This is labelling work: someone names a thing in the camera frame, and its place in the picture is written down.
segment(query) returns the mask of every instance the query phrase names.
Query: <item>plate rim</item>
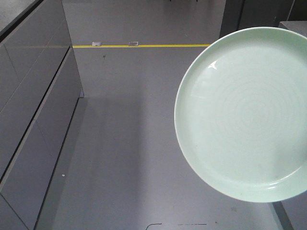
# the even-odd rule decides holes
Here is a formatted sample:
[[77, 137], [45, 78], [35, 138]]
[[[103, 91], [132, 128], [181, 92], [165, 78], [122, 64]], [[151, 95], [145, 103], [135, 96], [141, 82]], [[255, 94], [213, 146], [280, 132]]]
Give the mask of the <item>plate rim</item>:
[[230, 196], [232, 198], [235, 198], [235, 199], [239, 199], [239, 200], [243, 200], [243, 201], [248, 201], [248, 202], [256, 202], [256, 203], [263, 203], [263, 202], [276, 202], [276, 201], [281, 201], [281, 200], [285, 200], [285, 199], [288, 199], [288, 198], [291, 198], [291, 197], [294, 197], [296, 195], [299, 195], [301, 193], [303, 193], [304, 191], [307, 190], [307, 176], [306, 176], [306, 188], [304, 191], [302, 192], [299, 192], [299, 193], [293, 193], [293, 195], [289, 196], [289, 195], [280, 195], [280, 196], [276, 196], [274, 197], [273, 195], [269, 195], [269, 196], [266, 196], [266, 193], [265, 191], [262, 191], [263, 194], [260, 196], [260, 197], [255, 197], [255, 199], [251, 199], [249, 198], [249, 196], [246, 196], [246, 197], [239, 197], [239, 196], [236, 196], [236, 195], [233, 195], [233, 194], [227, 194], [223, 191], [220, 191], [219, 189], [216, 188], [216, 186], [213, 186], [212, 184], [209, 184], [207, 181], [205, 181], [205, 179], [203, 179], [199, 173], [197, 171], [194, 170], [194, 167], [191, 165], [191, 162], [189, 162], [187, 156], [186, 156], [186, 153], [184, 153], [184, 148], [183, 148], [183, 144], [181, 143], [180, 141], [180, 137], [179, 137], [179, 133], [178, 133], [178, 125], [177, 125], [177, 108], [178, 108], [178, 98], [179, 98], [179, 95], [180, 95], [180, 92], [181, 92], [181, 89], [184, 85], [184, 82], [186, 81], [186, 78], [188, 77], [189, 75], [189, 72], [191, 71], [191, 69], [194, 67], [195, 63], [198, 62], [198, 60], [206, 55], [206, 53], [208, 53], [210, 50], [213, 49], [213, 47], [216, 46], [216, 44], [228, 39], [229, 37], [232, 37], [236, 34], [239, 34], [239, 33], [245, 33], [246, 31], [252, 31], [252, 30], [275, 30], [275, 31], [283, 31], [285, 33], [289, 33], [289, 34], [293, 34], [295, 36], [298, 36], [298, 37], [301, 37], [303, 38], [306, 43], [307, 43], [307, 37], [299, 34], [299, 33], [296, 33], [296, 32], [293, 32], [293, 31], [290, 31], [290, 30], [286, 30], [286, 29], [283, 29], [283, 28], [277, 28], [277, 27], [267, 27], [267, 26], [262, 26], [262, 27], [252, 27], [252, 28], [247, 28], [247, 29], [243, 29], [243, 30], [239, 30], [239, 31], [235, 31], [231, 34], [228, 34], [218, 40], [216, 40], [215, 42], [213, 42], [209, 47], [207, 47], [206, 49], [204, 49], [194, 60], [193, 62], [190, 64], [189, 68], [186, 70], [181, 82], [180, 82], [180, 85], [178, 87], [178, 90], [177, 90], [177, 94], [176, 94], [176, 99], [175, 99], [175, 105], [174, 105], [174, 126], [175, 126], [175, 133], [176, 133], [176, 138], [177, 138], [177, 141], [178, 141], [178, 144], [179, 144], [179, 147], [180, 147], [180, 150], [182, 152], [182, 154], [184, 155], [186, 161], [188, 162], [188, 164], [190, 165], [190, 167], [192, 168], [192, 170], [206, 183], [208, 184], [209, 186], [211, 186], [212, 188], [214, 188], [215, 190], [219, 191], [220, 193], [223, 193], [227, 196]]

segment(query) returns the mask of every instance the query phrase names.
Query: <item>floor marking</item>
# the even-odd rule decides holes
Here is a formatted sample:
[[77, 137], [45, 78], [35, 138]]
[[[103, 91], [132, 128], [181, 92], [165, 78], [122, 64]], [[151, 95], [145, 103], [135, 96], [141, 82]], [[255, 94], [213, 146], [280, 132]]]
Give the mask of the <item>floor marking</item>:
[[91, 46], [91, 45], [74, 45], [73, 48], [151, 48], [151, 47], [208, 47], [211, 44], [166, 44], [166, 45], [102, 45], [102, 46]]

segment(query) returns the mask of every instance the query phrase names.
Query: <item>kitchen counter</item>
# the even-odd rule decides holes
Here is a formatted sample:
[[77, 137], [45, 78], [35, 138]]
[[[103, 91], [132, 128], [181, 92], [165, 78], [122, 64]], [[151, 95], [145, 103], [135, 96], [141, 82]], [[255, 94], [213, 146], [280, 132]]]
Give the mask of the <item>kitchen counter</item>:
[[0, 37], [41, 0], [2, 0], [0, 4]]

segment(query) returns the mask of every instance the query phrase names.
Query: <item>drawer front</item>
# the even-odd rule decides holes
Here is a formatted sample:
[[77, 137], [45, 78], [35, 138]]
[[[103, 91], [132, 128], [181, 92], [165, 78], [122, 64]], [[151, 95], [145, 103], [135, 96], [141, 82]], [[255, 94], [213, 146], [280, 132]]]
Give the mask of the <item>drawer front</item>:
[[27, 230], [25, 225], [13, 212], [8, 203], [0, 195], [0, 229], [2, 230]]
[[16, 72], [6, 52], [0, 44], [0, 111], [19, 84]]
[[32, 230], [54, 168], [48, 147], [35, 122], [1, 183], [1, 195], [25, 225]]
[[61, 64], [70, 45], [69, 39], [66, 23], [63, 23], [0, 112], [0, 175]]
[[5, 39], [19, 80], [26, 76], [64, 19], [61, 0], [45, 0]]
[[63, 143], [81, 89], [73, 49], [63, 61], [36, 119], [56, 159]]

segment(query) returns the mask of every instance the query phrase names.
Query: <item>ceramic plate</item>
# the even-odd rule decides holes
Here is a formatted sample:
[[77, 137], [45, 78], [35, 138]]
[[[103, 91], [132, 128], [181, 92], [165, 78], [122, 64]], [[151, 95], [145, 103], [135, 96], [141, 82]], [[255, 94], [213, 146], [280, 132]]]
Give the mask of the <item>ceramic plate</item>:
[[228, 196], [307, 190], [307, 38], [256, 27], [213, 43], [181, 82], [175, 128], [192, 169]]

